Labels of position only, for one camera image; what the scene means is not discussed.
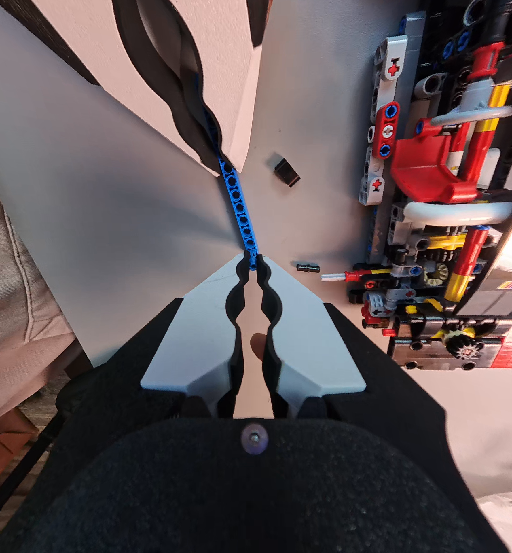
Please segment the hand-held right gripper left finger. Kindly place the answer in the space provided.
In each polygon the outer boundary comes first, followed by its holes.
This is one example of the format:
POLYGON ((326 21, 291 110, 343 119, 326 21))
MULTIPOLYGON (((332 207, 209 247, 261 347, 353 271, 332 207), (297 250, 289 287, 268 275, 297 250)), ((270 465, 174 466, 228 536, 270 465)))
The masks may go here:
POLYGON ((244 373, 240 328, 251 256, 239 254, 185 294, 141 379, 151 391, 201 397, 232 418, 244 373))

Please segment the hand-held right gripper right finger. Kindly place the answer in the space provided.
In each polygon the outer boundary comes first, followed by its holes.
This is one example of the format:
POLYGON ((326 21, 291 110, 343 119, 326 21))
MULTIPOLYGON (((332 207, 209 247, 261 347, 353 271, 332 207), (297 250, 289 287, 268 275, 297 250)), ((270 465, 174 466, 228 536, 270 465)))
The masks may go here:
POLYGON ((262 374, 274 418, 295 418, 310 397, 360 393, 366 383, 324 302, 264 255, 261 310, 269 321, 262 374))

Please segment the lego car chassis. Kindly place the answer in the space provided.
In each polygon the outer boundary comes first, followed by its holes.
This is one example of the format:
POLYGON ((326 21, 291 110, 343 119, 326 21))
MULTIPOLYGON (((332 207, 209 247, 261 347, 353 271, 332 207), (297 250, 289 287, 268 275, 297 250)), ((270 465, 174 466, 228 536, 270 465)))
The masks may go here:
POLYGON ((406 370, 512 370, 512 1, 420 1, 377 46, 347 284, 406 370))

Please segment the long blue lego beam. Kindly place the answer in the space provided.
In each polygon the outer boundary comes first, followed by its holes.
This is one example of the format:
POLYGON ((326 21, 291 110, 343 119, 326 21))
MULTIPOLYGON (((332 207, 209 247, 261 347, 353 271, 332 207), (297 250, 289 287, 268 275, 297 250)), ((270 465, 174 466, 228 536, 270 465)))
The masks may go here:
POLYGON ((207 132, 210 136, 212 147, 217 155, 219 162, 219 168, 221 176, 224 179, 227 195, 232 204, 232 210, 234 217, 237 221, 239 233, 241 235, 244 248, 249 254, 252 252, 259 254, 257 239, 255 238, 253 225, 246 206, 246 200, 240 184, 239 174, 234 166, 225 159, 220 153, 218 147, 218 129, 213 121, 210 111, 204 107, 202 100, 200 99, 202 113, 204 115, 207 132))

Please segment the small black lego piece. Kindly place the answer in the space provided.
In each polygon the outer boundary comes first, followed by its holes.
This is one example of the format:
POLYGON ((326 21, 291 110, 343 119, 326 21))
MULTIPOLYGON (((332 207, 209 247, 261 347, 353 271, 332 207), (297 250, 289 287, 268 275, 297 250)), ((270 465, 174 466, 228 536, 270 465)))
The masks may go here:
POLYGON ((285 158, 281 158, 275 165, 274 174, 290 188, 300 180, 300 175, 285 158))

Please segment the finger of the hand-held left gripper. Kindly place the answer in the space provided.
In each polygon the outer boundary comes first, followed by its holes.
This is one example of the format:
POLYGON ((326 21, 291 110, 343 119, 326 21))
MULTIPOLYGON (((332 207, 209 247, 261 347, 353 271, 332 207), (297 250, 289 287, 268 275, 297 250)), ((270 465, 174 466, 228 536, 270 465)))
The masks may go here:
POLYGON ((157 53, 137 1, 34 1, 97 83, 213 176, 219 162, 179 77, 157 53))
POLYGON ((270 1, 171 1, 194 40, 202 101, 220 149, 242 171, 251 140, 262 43, 270 1))

